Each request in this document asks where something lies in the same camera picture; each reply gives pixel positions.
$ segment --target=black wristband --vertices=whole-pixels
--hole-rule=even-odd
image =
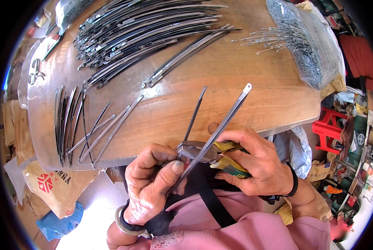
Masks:
[[[292,187],[291,192],[289,192],[289,194],[287,194],[287,195],[280,195],[280,196],[282,196],[282,197],[291,197],[291,196],[293,196],[296,193],[296,190],[298,190],[299,178],[296,175],[295,170],[289,165],[289,163],[286,163],[286,164],[288,165],[288,167],[290,168],[290,170],[292,172],[293,187]]]
[[[124,211],[125,209],[129,206],[129,199],[127,200],[127,204],[125,204],[125,206],[123,207],[122,211],[121,211],[121,215],[119,217],[119,222],[121,223],[121,225],[123,225],[125,227],[126,230],[129,230],[129,231],[142,231],[142,230],[145,230],[146,229],[146,226],[141,226],[141,225],[131,225],[131,224],[128,224],[125,220],[124,220]]]

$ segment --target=fingernail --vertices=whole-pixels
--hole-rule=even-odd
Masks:
[[[176,174],[182,173],[184,171],[184,163],[180,160],[175,161],[171,166],[171,170]]]

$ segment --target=metal tip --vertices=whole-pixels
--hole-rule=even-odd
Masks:
[[[203,90],[202,90],[202,92],[200,93],[199,99],[201,99],[201,98],[203,97],[204,92],[206,91],[206,88],[207,88],[207,86],[204,86],[204,87],[203,87]]]

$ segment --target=bangle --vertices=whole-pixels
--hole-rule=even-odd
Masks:
[[[128,224],[124,220],[124,211],[128,207],[128,205],[129,205],[129,199],[127,201],[127,204],[125,204],[124,206],[121,206],[121,207],[117,208],[116,213],[114,215],[114,219],[116,220],[117,227],[123,233],[129,234],[129,235],[132,235],[132,236],[138,236],[138,235],[142,234],[145,231],[146,226],[131,225],[131,224]]]
[[[287,195],[280,195],[280,196],[282,196],[282,197],[291,197],[291,196],[293,196],[296,193],[296,190],[298,190],[299,179],[298,179],[298,176],[295,173],[295,170],[289,165],[289,163],[286,163],[286,164],[288,165],[288,167],[292,171],[293,187],[292,187],[292,190],[289,192],[289,194],[287,194]]]

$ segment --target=blue plastic bag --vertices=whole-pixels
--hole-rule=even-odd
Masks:
[[[84,215],[84,207],[81,203],[75,203],[74,213],[66,218],[59,219],[53,211],[50,211],[36,224],[48,241],[54,238],[60,239],[74,230],[81,222]]]

